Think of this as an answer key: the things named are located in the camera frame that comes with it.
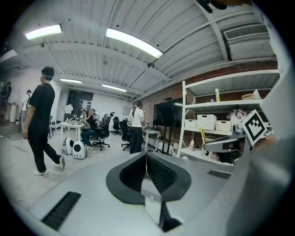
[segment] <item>white shelving unit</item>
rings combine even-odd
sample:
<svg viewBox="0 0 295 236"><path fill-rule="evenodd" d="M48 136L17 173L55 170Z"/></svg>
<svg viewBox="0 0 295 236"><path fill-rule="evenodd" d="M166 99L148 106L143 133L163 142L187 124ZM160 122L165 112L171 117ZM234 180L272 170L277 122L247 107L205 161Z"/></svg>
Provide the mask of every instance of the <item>white shelving unit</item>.
<svg viewBox="0 0 295 236"><path fill-rule="evenodd" d="M187 90L191 91L194 99L198 97L210 96L215 94L215 89L219 89L220 94L231 92L245 92L258 90L271 90L279 79L278 70L261 70L261 71L247 71L235 73L216 78L207 79L204 81L192 83L189 85L183 81L183 116L182 126L179 139L179 149L177 157L180 153L194 156L196 158L224 165L219 161L206 156L201 150L190 151L188 147L182 148L183 135L185 131L199 132L200 129L184 127L186 110L192 110L196 114L212 114L221 112L230 112L233 109L243 109L250 112L254 109L261 111L260 104L263 100L234 100L234 101L220 101L220 102L207 102L186 105ZM204 130L208 134L217 134L229 136L231 131L218 131L218 130Z"/></svg>

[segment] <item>doorway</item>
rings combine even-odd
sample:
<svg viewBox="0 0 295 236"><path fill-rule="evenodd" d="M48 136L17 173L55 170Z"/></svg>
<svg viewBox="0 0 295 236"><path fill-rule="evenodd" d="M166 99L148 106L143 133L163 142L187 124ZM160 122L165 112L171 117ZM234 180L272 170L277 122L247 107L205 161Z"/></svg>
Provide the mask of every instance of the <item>doorway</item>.
<svg viewBox="0 0 295 236"><path fill-rule="evenodd" d="M70 90L67 104L73 103L73 114L81 116L83 109L90 109L93 93L83 92L81 90Z"/></svg>

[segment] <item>shelf post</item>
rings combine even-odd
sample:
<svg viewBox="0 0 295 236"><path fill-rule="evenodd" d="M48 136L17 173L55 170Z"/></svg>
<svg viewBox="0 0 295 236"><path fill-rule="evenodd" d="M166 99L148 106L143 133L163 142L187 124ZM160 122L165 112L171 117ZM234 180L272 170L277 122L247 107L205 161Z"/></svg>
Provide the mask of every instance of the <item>shelf post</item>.
<svg viewBox="0 0 295 236"><path fill-rule="evenodd" d="M182 148L182 145L183 145L184 121L185 121L185 105L186 105L186 89L185 89L185 81L183 81L183 116L182 116L181 132L180 132L178 152L177 152L177 157L178 158L180 157L180 149Z"/></svg>

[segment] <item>brick wall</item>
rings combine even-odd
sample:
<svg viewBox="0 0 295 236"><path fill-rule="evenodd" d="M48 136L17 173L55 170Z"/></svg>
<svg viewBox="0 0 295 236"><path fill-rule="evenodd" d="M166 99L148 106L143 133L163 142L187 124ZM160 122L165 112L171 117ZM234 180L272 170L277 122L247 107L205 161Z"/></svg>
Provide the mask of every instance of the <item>brick wall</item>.
<svg viewBox="0 0 295 236"><path fill-rule="evenodd" d="M255 71L255 70L271 70L271 69L277 69L277 63L274 61L268 61L268 62L260 62L260 63L244 63L235 65L232 67L222 68L215 71L207 72L195 77L192 77L190 79L185 80L186 84L195 83L198 81L210 79L217 76L222 75L228 75L232 73L239 73L239 72L245 72L245 71ZM149 121L153 121L153 106L155 104L165 102L165 98L171 97L172 99L176 98L182 98L182 82L176 83L171 85L168 88L165 88L164 90L161 90L159 92L156 92L150 96L147 96L141 100L143 110L146 111L145 113L145 121L148 123ZM245 92L239 92L239 93L228 93L228 94L220 94L220 100L221 101L229 101L229 100L241 100L241 96L244 95ZM265 98L265 96L268 94L268 91L260 91L261 98ZM203 102L209 102L213 98L215 100L215 96L206 96L197 98L197 103L203 103ZM193 95L192 93L188 92L187 94L187 103L191 104L193 102ZM226 120L227 113L218 113L215 114L217 116L218 120ZM188 113L187 117L192 117L192 113ZM162 134L164 133L164 127L158 126L157 130L162 131ZM180 137L180 130L181 128L173 128L172 129L172 136L171 139L173 142L179 143L179 137ZM169 136L169 128L167 128L166 138ZM189 141L192 138L192 132L186 131L184 133L184 142L186 145L189 145ZM198 132L195 132L195 136L193 137L195 144L201 145L201 134Z"/></svg>

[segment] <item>white desk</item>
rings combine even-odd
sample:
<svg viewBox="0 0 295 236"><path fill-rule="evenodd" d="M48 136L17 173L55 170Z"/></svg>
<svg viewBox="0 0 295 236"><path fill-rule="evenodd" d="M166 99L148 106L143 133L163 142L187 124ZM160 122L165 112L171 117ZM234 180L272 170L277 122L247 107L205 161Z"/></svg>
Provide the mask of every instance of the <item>white desk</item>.
<svg viewBox="0 0 295 236"><path fill-rule="evenodd" d="M145 130L145 129L142 129L142 132L146 134L146 145L145 145L145 148L144 148L144 151L147 152L148 150L148 135L157 135L157 138L160 137L160 131L154 131L154 130ZM156 150L157 150L157 147L159 145L159 141L157 140L157 143L156 143Z"/></svg>
<svg viewBox="0 0 295 236"><path fill-rule="evenodd" d="M76 140L81 141L81 129L84 128L85 126L84 124L74 125L74 124L62 122L62 123L59 123L59 125L60 125L60 135L61 135L62 142L64 141L64 127L76 129Z"/></svg>

